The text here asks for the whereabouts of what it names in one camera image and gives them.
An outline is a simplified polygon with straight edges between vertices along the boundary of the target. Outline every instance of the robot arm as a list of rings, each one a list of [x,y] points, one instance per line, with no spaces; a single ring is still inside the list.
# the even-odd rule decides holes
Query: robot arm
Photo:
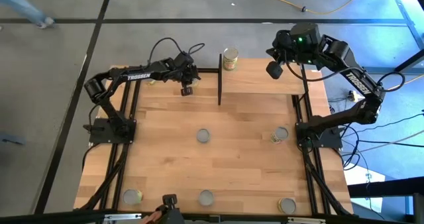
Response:
[[[91,133],[90,142],[126,143],[132,141],[135,122],[126,119],[120,111],[117,111],[109,98],[123,82],[145,79],[180,82],[182,85],[181,95],[186,96],[193,93],[193,89],[188,85],[192,84],[193,79],[200,80],[201,78],[197,67],[193,64],[193,58],[184,51],[180,52],[175,59],[163,59],[145,67],[112,68],[107,72],[93,76],[84,84],[84,88],[90,100],[101,106],[108,118],[96,119],[94,125],[83,126]],[[103,80],[112,81],[107,89],[102,84]]]
[[[196,66],[193,65],[193,58],[188,53],[180,52],[175,59],[163,59],[153,62],[147,67],[112,68],[108,72],[93,76],[84,84],[84,88],[88,92],[91,101],[98,103],[102,99],[111,97],[123,82],[145,79],[163,82],[172,80],[181,82],[183,87],[181,95],[186,96],[193,93],[193,90],[187,85],[190,85],[195,78],[201,79]],[[103,80],[112,80],[107,90],[102,84]]]
[[[317,137],[325,129],[351,122],[360,124],[376,122],[385,91],[382,84],[377,84],[356,63],[353,52],[346,42],[327,35],[321,37],[316,24],[302,23],[295,25],[291,30],[278,31],[272,46],[273,48],[266,51],[275,59],[275,62],[270,62],[266,68],[272,78],[278,79],[283,72],[282,66],[284,64],[289,66],[289,62],[314,64],[318,70],[326,67],[340,73],[365,97],[346,111],[326,117],[314,115],[307,123],[298,124],[296,127],[298,138],[311,139],[313,146],[321,146]]]

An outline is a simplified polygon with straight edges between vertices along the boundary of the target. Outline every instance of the shoe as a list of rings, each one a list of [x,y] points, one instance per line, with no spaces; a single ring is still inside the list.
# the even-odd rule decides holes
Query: shoe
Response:
[[[52,26],[53,26],[53,24],[54,24],[54,19],[52,19],[52,18],[50,18],[50,17],[47,17],[47,18],[44,20],[44,23],[37,24],[36,26],[37,26],[38,28],[45,29],[45,28],[52,27]]]

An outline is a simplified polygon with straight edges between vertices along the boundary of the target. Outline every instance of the yellow extension cord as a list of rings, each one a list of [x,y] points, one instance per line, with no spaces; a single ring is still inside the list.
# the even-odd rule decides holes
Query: yellow extension cord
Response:
[[[300,7],[299,5],[295,5],[295,4],[293,4],[292,2],[289,2],[289,1],[286,1],[286,0],[279,0],[279,1],[284,2],[284,3],[288,4],[288,5],[293,6],[293,7],[296,7],[296,8],[298,8],[298,9],[300,9],[300,10],[303,10],[303,7]],[[347,1],[344,5],[340,6],[339,8],[337,8],[337,9],[333,9],[332,11],[325,12],[325,13],[320,13],[320,12],[312,11],[312,10],[310,10],[310,9],[305,9],[305,12],[310,12],[310,13],[313,13],[313,14],[316,14],[316,15],[329,15],[329,14],[331,14],[331,13],[334,13],[334,12],[336,12],[336,11],[341,10],[343,7],[345,7],[346,5],[348,5],[348,4],[349,4],[350,2],[352,2],[352,1],[353,1],[353,0],[349,0],[349,1]],[[412,80],[410,80],[410,81],[408,81],[408,82],[405,82],[405,83],[404,83],[404,85],[405,85],[405,84],[408,84],[408,83],[411,83],[411,82],[413,82],[413,81],[415,81],[415,80],[418,80],[419,78],[422,78],[422,77],[424,77],[424,74],[423,74],[423,75],[420,75],[420,76],[417,76],[416,78],[413,78]],[[389,89],[394,89],[394,88],[397,88],[398,86],[399,86],[399,85],[395,85],[394,87],[391,87],[391,88],[389,88]]]
[[[293,6],[293,7],[296,7],[296,8],[298,8],[298,9],[300,9],[301,11],[303,10],[303,7],[300,7],[299,5],[295,5],[295,4],[293,4],[292,2],[289,2],[289,1],[286,1],[286,0],[279,0],[279,1],[284,2],[284,3],[288,4],[288,5]],[[310,9],[305,9],[305,12],[310,12],[310,13],[313,13],[313,14],[316,14],[316,15],[329,15],[329,14],[331,14],[331,13],[334,13],[334,12],[336,12],[336,11],[341,10],[343,7],[345,7],[346,5],[348,5],[348,4],[349,4],[350,2],[352,2],[352,1],[353,1],[353,0],[347,1],[347,3],[345,3],[344,5],[340,6],[340,7],[339,7],[339,8],[337,8],[337,9],[334,9],[334,10],[332,10],[332,11],[329,11],[329,12],[320,13],[320,12],[312,11],[312,10],[310,10]]]
[[[423,75],[420,75],[420,76],[417,76],[416,78],[413,78],[413,79],[411,79],[410,81],[407,81],[407,82],[405,82],[404,83],[404,85],[405,84],[408,84],[408,83],[411,83],[411,82],[413,82],[413,81],[415,81],[415,80],[418,80],[419,78],[422,78],[422,77],[424,77],[424,74]],[[389,89],[395,89],[395,88],[397,88],[399,85],[395,85],[394,87],[391,87],[391,88],[389,88]]]

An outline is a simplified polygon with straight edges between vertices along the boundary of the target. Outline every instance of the concrete floor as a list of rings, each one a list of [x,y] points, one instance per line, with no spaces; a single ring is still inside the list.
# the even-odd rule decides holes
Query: concrete floor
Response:
[[[103,0],[31,1],[56,18],[94,19]],[[328,11],[347,0],[291,1]],[[13,17],[19,16],[9,8],[0,7],[0,19]],[[276,0],[111,0],[106,18],[402,19],[402,15],[394,0],[355,0],[344,10],[325,16],[301,13]],[[26,139],[24,146],[0,143],[0,216],[7,216],[31,213],[34,207],[94,25],[57,25],[51,30],[38,30],[26,24],[2,26],[0,131]],[[206,43],[194,56],[200,67],[217,67],[218,53],[228,46],[237,47],[240,57],[265,58],[264,51],[271,46],[276,31],[291,26],[103,25],[87,77],[104,72],[113,64],[145,63],[152,45],[165,36],[174,37],[184,49],[198,42]],[[362,66],[394,67],[419,50],[405,25],[325,24],[320,25],[320,31],[349,42]],[[175,55],[174,45],[164,42],[155,51],[154,59]],[[387,84],[396,82],[395,78],[388,78]],[[419,113],[423,103],[419,88],[423,83],[424,80],[417,81],[388,94],[378,123]],[[329,97],[340,97],[352,89],[340,76],[328,80],[326,88]],[[87,123],[91,106],[83,91],[46,211],[72,209],[88,140],[82,125]],[[412,123],[415,129],[419,129],[418,122]],[[406,124],[401,124],[368,136],[363,133],[361,138],[395,140],[413,132],[405,127]],[[422,144],[423,139],[417,137],[410,143]],[[416,148],[388,146],[365,155],[370,169],[404,178],[423,175],[418,167],[420,152]]]

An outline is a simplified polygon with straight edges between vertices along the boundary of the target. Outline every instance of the tin can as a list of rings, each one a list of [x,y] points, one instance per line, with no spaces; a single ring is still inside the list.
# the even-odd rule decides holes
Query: tin can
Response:
[[[293,214],[296,211],[296,202],[291,198],[282,198],[277,204],[278,210],[285,214]]]
[[[236,68],[237,58],[239,58],[238,53],[239,52],[235,48],[226,48],[224,50],[224,69],[231,71]]]
[[[209,131],[207,129],[200,129],[197,132],[196,139],[200,143],[205,144],[209,141],[210,138],[211,138],[211,135],[209,134]]]
[[[156,83],[156,80],[154,79],[148,79],[147,80],[147,85],[154,85]]]
[[[207,207],[213,204],[215,201],[215,198],[213,196],[213,193],[209,190],[203,190],[200,192],[199,197],[197,199],[203,207]]]
[[[141,202],[143,193],[140,190],[125,190],[123,200],[126,204],[136,205]]]
[[[286,128],[278,127],[271,135],[271,142],[280,144],[283,140],[287,139],[289,133]]]

